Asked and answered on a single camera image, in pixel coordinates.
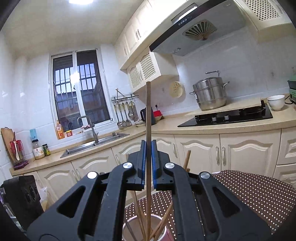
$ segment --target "window frame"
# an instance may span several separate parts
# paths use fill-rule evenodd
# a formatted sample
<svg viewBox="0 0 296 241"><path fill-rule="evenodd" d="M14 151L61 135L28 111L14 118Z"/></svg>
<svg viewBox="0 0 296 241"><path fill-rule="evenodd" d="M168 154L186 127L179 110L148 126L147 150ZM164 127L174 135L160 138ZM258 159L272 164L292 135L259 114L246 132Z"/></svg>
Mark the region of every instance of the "window frame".
<svg viewBox="0 0 296 241"><path fill-rule="evenodd" d="M61 54L55 54L50 56L50 79L49 79L49 91L50 91L50 102L51 102L51 111L54 119L54 123L56 124L58 121L58 116L57 116L57 107L55 103L55 97L54 97L54 83L53 83L53 59L67 56L67 55L72 55L73 59L73 73L78 72L78 67L77 67L77 52L82 52L82 51L89 51L89 50L95 50L96 51L96 56L97 56L97 61L98 61L98 67L99 67L99 75L101 78L101 83L103 87L103 92L106 100L106 105L107 109L109 112L110 120L106 120L100 123L95 124L95 129L104 127L104 126L109 126L115 123L115 113L113 110L113 103L110 98L110 94L108 91L108 86L107 86L107 81L106 81L106 76L105 76L105 71L104 71L104 65L103 65L103 60L102 60L102 55L101 51L98 48L92 48L92 49L79 49L79 50L74 50L74 51L69 51ZM82 101L82 95L81 95L81 86L79 84L75 85L76 89L76 96L77 96L77 101L78 101L78 107L80 111L80 115L84 116L85 115L85 109ZM86 126L88 125L88 121L86 118L82 118L83 125Z"/></svg>

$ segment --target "fan-shaped grille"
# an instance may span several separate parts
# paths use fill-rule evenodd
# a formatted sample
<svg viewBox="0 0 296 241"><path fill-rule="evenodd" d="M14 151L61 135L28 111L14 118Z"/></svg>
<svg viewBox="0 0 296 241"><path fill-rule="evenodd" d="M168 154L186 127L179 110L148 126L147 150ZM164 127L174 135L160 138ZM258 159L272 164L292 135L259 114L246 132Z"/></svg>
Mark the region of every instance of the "fan-shaped grille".
<svg viewBox="0 0 296 241"><path fill-rule="evenodd" d="M150 78L152 75L156 73L150 54L146 54L141 59L140 63L142 66L145 80L147 80L148 78Z"/></svg>
<svg viewBox="0 0 296 241"><path fill-rule="evenodd" d="M268 0L244 0L259 20L278 18L280 15Z"/></svg>
<svg viewBox="0 0 296 241"><path fill-rule="evenodd" d="M133 85L133 88L137 87L139 84L141 84L141 79L139 76L139 72L136 67L132 67L129 72L131 83Z"/></svg>
<svg viewBox="0 0 296 241"><path fill-rule="evenodd" d="M217 28L210 21L204 19L191 26L182 34L193 40L207 40L210 34L217 31Z"/></svg>

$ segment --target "wall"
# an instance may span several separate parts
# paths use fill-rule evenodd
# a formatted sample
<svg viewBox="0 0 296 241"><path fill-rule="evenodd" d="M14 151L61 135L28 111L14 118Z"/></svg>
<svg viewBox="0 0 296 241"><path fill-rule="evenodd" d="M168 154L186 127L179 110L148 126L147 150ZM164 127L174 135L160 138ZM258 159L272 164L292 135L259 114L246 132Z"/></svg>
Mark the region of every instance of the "wall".
<svg viewBox="0 0 296 241"><path fill-rule="evenodd" d="M12 128L12 80L14 71L14 59L5 41L5 36L0 31L0 127ZM11 167L7 156L2 136L0 137L0 185L5 179L11 178Z"/></svg>
<svg viewBox="0 0 296 241"><path fill-rule="evenodd" d="M124 93L130 92L127 76L118 68L115 50L112 45L101 45L101 56L98 56L102 81L105 81L110 95L106 95L110 101L112 95L116 94L115 89L120 88ZM32 158L32 147L30 140L30 129L36 129L39 142L47 143L51 150L68 146L79 141L92 138L92 132L87 131L82 134L57 139L55 133L55 122L52 112L50 98L49 69L51 54L44 54L33 59L19 57L15 62L14 83L17 89L14 101L19 102L19 106L14 111L14 126L16 136L21 139L24 145L26 158ZM114 110L111 110L111 118L115 117ZM117 120L108 126L95 128L99 134L104 134L118 130Z"/></svg>
<svg viewBox="0 0 296 241"><path fill-rule="evenodd" d="M205 45L184 56L174 56L179 81L185 93L178 99L171 98L167 80L152 86L152 106L158 105L163 114L170 115L198 108L195 97L189 95L192 85L204 78L214 76L205 72L220 70L227 96L259 96L266 98L288 93L287 80L296 67L296 37L288 36L276 41L257 44L245 27L214 43ZM138 109L144 108L145 92L140 91Z"/></svg>

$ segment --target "jar label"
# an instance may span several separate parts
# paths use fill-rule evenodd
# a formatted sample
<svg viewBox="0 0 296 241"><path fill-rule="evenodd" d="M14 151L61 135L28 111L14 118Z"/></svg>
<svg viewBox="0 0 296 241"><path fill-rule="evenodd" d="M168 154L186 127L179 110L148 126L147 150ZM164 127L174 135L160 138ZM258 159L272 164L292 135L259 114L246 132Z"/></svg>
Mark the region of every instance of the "jar label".
<svg viewBox="0 0 296 241"><path fill-rule="evenodd" d="M44 151L43 151L42 147L38 147L36 149L33 149L33 153L34 153L35 157L39 157L39 156L44 155Z"/></svg>

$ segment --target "black kettle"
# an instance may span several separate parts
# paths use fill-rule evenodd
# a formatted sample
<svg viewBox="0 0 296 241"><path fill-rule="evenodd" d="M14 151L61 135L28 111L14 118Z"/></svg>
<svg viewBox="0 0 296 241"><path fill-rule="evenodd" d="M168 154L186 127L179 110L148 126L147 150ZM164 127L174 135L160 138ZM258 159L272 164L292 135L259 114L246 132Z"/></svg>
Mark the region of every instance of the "black kettle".
<svg viewBox="0 0 296 241"><path fill-rule="evenodd" d="M140 115L141 115L142 121L146 122L146 108L140 110ZM155 120L153 110L152 110L152 107L151 107L151 125L155 125L155 124L156 124L156 120Z"/></svg>

